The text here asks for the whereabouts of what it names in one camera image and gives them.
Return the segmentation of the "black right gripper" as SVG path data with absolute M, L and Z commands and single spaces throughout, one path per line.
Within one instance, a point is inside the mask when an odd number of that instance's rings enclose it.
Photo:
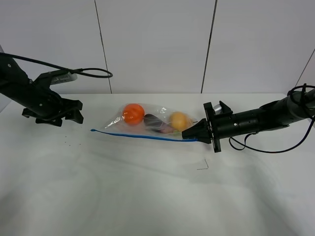
M 206 119 L 203 118 L 184 130 L 182 132 L 184 140 L 194 139 L 205 144 L 213 143 L 214 152 L 217 153 L 221 151 L 221 139 L 258 131 L 258 109 L 218 116 L 214 113 L 212 103 L 205 103 L 204 109 Z

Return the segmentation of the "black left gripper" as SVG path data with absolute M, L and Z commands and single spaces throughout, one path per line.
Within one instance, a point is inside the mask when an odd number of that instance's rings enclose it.
M 66 75 L 65 71 L 52 71 L 40 74 L 35 81 L 29 79 L 27 86 L 27 101 L 22 116 L 33 117 L 37 124 L 44 123 L 60 127 L 62 125 L 61 110 L 68 112 L 65 120 L 78 124 L 83 123 L 81 114 L 82 102 L 61 98 L 50 89 L 51 85 L 59 83 L 59 76 Z

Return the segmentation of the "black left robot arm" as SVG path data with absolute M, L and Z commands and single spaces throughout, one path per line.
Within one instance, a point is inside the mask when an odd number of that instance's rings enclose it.
M 13 55 L 0 54 L 0 93 L 24 107 L 22 116 L 33 117 L 37 124 L 60 127 L 63 119 L 83 123 L 79 100 L 62 98 L 50 89 L 51 85 L 74 81 L 70 69 L 58 68 L 40 74 L 34 81 L 20 68 Z

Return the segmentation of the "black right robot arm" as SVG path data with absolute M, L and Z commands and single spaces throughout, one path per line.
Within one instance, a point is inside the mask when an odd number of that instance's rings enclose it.
M 267 103 L 257 109 L 234 113 L 225 103 L 213 106 L 204 104 L 206 117 L 182 132 L 185 141 L 193 140 L 212 144 L 215 152 L 221 151 L 220 141 L 244 135 L 248 138 L 263 131 L 289 127 L 292 123 L 315 119 L 315 88 L 307 84 L 291 89 L 281 100 Z

